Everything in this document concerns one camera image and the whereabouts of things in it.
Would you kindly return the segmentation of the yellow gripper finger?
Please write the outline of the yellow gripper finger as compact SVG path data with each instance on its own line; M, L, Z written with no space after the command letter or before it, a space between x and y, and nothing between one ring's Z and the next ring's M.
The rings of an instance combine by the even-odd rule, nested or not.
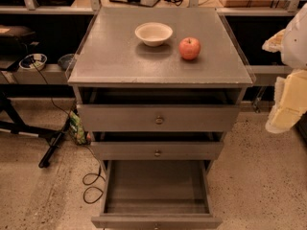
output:
M307 71L294 70L286 78L277 77L266 130L275 134L289 131L306 112Z
M262 45L262 49L267 52L276 53L282 50L282 40L285 34L285 29L274 34L272 37L267 39Z

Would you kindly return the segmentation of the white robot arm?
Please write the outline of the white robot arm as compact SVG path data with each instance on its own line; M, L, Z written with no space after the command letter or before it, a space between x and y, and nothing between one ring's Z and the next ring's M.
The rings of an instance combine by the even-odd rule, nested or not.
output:
M265 125L268 132L286 132L307 112L307 4L262 49L279 52L281 61L293 69L286 78L276 78L274 106Z

